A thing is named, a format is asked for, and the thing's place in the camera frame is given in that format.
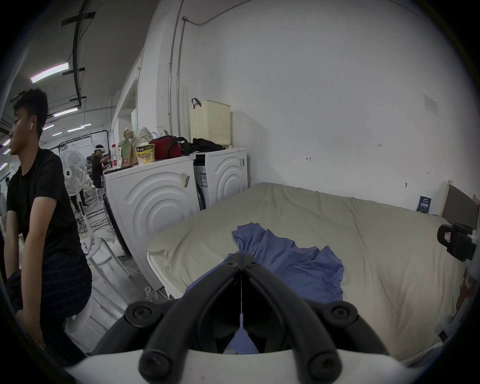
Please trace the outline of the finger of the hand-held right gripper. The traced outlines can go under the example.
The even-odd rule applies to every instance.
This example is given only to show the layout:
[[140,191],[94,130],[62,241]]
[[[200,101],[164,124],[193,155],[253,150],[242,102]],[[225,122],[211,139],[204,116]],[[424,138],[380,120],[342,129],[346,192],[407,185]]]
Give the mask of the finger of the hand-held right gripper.
[[477,247],[473,242],[473,231],[473,227],[465,224],[443,224],[438,228],[437,241],[457,260],[471,261]]

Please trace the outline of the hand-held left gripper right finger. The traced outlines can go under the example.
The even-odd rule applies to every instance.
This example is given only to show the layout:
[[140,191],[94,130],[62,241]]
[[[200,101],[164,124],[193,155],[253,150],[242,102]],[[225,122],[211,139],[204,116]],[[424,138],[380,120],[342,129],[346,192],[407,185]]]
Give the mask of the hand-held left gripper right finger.
[[338,346],[356,353],[388,356],[387,348],[356,307],[346,301],[303,299],[252,255],[243,254],[245,285],[261,297],[279,320],[275,346],[289,344],[298,377],[339,377]]

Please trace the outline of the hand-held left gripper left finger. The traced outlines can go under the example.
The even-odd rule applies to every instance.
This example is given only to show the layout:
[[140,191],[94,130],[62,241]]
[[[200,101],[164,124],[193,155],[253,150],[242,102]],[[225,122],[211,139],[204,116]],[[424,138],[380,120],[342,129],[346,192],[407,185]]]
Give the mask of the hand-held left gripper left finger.
[[93,355],[142,350],[141,376],[183,376],[189,350],[223,353],[240,328],[241,269],[230,259],[179,298],[130,304]]

